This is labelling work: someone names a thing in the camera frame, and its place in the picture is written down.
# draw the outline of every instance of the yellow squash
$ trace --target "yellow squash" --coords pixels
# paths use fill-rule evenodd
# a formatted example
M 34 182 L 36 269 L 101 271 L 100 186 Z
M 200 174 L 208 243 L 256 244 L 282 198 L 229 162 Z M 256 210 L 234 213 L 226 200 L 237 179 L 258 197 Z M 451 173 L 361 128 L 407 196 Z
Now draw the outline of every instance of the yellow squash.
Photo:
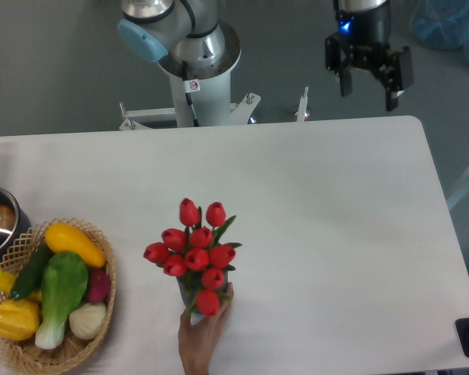
M 26 340 L 40 326 L 38 305 L 22 299 L 0 302 L 0 337 L 9 340 Z
M 17 276 L 13 273 L 0 269 L 0 291 L 4 292 L 6 295 L 10 295 L 10 289 L 13 287 L 16 278 Z M 41 303 L 41 290 L 37 289 L 32 292 L 27 296 L 27 299 L 32 302 Z
M 45 230 L 45 242 L 54 253 L 76 252 L 84 263 L 93 268 L 106 264 L 100 248 L 80 229 L 65 223 L 54 223 Z

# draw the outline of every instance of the red radish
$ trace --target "red radish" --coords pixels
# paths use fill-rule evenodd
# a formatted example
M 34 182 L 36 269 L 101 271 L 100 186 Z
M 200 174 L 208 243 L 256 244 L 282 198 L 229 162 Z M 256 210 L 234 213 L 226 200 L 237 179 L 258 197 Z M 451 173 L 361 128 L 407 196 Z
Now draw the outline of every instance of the red radish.
M 111 279 L 103 270 L 92 270 L 88 279 L 87 295 L 89 303 L 100 303 L 104 301 L 111 289 Z

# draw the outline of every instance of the cucumber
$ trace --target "cucumber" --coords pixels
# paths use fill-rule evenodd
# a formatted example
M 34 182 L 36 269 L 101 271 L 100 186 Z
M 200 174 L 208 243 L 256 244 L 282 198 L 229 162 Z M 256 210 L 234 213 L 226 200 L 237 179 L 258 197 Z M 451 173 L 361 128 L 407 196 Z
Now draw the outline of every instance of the cucumber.
M 53 256 L 52 250 L 43 242 L 17 276 L 10 290 L 10 298 L 19 301 L 38 289 L 41 285 L 44 268 Z

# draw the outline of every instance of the cable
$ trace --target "cable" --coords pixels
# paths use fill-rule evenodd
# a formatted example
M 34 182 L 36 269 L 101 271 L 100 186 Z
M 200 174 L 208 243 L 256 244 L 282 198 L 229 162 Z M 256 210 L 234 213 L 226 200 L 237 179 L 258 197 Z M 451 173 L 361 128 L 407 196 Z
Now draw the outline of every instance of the cable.
M 188 63 L 183 61 L 182 62 L 182 80 L 183 81 L 188 80 L 187 75 L 188 75 Z M 191 114 L 193 116 L 193 126 L 199 127 L 200 124 L 198 122 L 198 117 L 196 116 L 196 111 L 195 111 L 195 107 L 193 106 L 193 101 L 191 99 L 190 92 L 186 92 L 186 102 L 188 103 L 189 108 L 191 109 Z

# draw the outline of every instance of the red tulip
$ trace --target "red tulip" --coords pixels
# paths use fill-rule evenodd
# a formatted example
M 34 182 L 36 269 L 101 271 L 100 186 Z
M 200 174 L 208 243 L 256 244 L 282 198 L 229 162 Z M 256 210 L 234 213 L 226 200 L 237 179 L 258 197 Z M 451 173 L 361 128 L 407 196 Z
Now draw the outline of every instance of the red tulip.
M 187 270 L 184 259 L 178 254 L 171 255 L 163 265 L 163 272 L 170 276 L 181 277 Z
M 229 245 L 215 246 L 210 250 L 210 262 L 212 266 L 224 268 L 236 255 L 236 251 Z
M 170 256 L 169 249 L 165 244 L 156 242 L 146 247 L 144 257 L 149 261 L 156 264 L 164 264 Z
M 186 227 L 192 227 L 200 221 L 200 211 L 191 199 L 184 198 L 179 207 L 179 220 Z
M 203 227 L 191 233 L 191 236 L 189 236 L 189 244 L 193 248 L 208 248 L 212 239 L 212 231 L 207 227 Z
M 206 210 L 206 221 L 212 227 L 220 227 L 226 221 L 226 212 L 220 202 L 214 202 Z
M 205 289 L 198 293 L 196 307 L 203 316 L 215 316 L 219 312 L 219 297 L 215 291 Z
M 175 252 L 182 252 L 186 247 L 186 233 L 182 230 L 174 228 L 164 230 L 162 239 L 165 245 Z
M 209 265 L 209 254 L 202 248 L 193 248 L 186 254 L 185 261 L 188 268 L 201 271 Z
M 220 288 L 224 284 L 224 272 L 215 267 L 209 268 L 202 275 L 202 283 L 205 288 L 212 291 Z

